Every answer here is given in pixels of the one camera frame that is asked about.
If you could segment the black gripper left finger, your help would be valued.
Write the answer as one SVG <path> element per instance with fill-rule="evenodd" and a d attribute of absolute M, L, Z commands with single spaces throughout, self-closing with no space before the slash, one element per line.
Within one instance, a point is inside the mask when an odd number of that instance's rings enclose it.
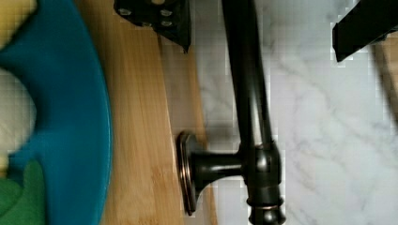
<path fill-rule="evenodd" d="M 191 46 L 190 0 L 114 0 L 114 10 L 123 19 L 180 46 L 184 53 Z"/>

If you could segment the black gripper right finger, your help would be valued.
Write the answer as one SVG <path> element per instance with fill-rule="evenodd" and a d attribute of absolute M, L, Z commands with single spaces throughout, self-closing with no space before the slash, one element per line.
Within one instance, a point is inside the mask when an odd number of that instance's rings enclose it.
<path fill-rule="evenodd" d="M 397 31 L 398 0 L 359 0 L 332 29 L 336 60 L 344 61 L 360 49 Z"/>

